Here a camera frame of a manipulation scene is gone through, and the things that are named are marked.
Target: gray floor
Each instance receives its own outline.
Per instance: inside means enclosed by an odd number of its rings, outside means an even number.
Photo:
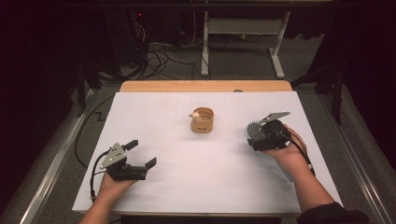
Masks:
[[[315,55],[321,38],[303,40],[301,37],[285,39],[279,52],[286,80],[292,81],[305,75]],[[273,37],[265,37],[253,43],[241,43],[229,40],[226,48],[221,37],[213,37],[210,41],[210,72],[211,79],[276,79],[274,68],[268,54],[268,48],[275,43]],[[161,49],[152,46],[152,50]],[[201,46],[175,49],[166,47],[167,56],[162,58],[183,62],[168,61],[161,74],[148,79],[208,79],[201,77]],[[150,61],[151,65],[158,60]],[[131,69],[123,68],[123,73]],[[332,178],[347,209],[359,209],[365,212],[372,223],[393,223],[396,221],[396,174],[387,159],[375,143],[368,131],[353,100],[343,89],[341,108],[342,125],[332,119],[329,103],[332,96],[316,95],[315,84],[303,84],[295,88],[299,93],[305,114],[312,127],[315,137],[329,167]],[[120,83],[104,82],[104,87],[89,95],[88,115],[91,110],[101,104],[108,96],[120,88]],[[106,117],[111,106],[111,99],[100,105],[95,112],[102,112]],[[76,160],[74,144],[78,128],[85,119],[76,118],[78,104],[75,104],[64,123],[50,139],[46,148],[37,158],[34,166],[17,190],[12,202],[0,218],[0,223],[77,223],[82,214],[71,211],[76,198],[85,168]],[[92,114],[82,127],[78,139],[78,155],[87,164],[96,146],[104,122],[98,119],[99,114]],[[40,198],[41,205],[29,207],[43,179],[48,174],[52,161],[57,159],[60,149],[65,148],[61,160],[61,169],[56,172],[53,184],[47,193]],[[36,214],[26,211],[37,209]],[[293,217],[284,218],[283,223],[294,223]]]

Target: hand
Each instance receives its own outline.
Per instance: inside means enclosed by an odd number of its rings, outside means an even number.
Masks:
[[[284,124],[291,133],[291,140],[299,145],[301,149],[306,150],[306,145],[303,139],[297,132]],[[280,168],[285,170],[290,175],[298,174],[298,172],[308,170],[308,165],[301,154],[300,150],[292,142],[288,146],[281,149],[271,149],[262,151],[263,154],[273,157]]]
[[[79,224],[107,224],[114,204],[136,182],[137,180],[115,181],[108,173],[105,173],[93,205]]]
[[[96,200],[100,199],[112,206],[136,182],[137,180],[116,181],[108,173],[105,173]]]

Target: forearm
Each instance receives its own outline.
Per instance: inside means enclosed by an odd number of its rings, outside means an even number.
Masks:
[[[333,203],[334,199],[308,168],[290,174],[294,180],[297,199],[302,212],[323,204]]]
[[[112,203],[97,198],[79,224],[107,224],[112,207]]]

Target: metal bracket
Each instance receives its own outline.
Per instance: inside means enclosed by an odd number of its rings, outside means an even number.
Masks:
[[[260,120],[259,123],[260,123],[260,125],[263,125],[266,122],[270,122],[270,121],[273,121],[275,119],[280,119],[280,118],[285,117],[285,116],[287,116],[289,114],[290,114],[289,111],[288,112],[271,113],[270,115],[268,115],[264,119]]]
[[[114,144],[113,147],[110,148],[107,156],[102,161],[102,164],[100,165],[99,168],[103,170],[107,168],[107,166],[112,165],[117,161],[121,161],[125,158],[126,158],[125,150],[122,148],[122,146],[119,143],[116,143]]]

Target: wooden table edge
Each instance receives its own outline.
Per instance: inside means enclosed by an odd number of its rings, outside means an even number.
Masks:
[[[292,91],[285,80],[131,80],[120,92]]]

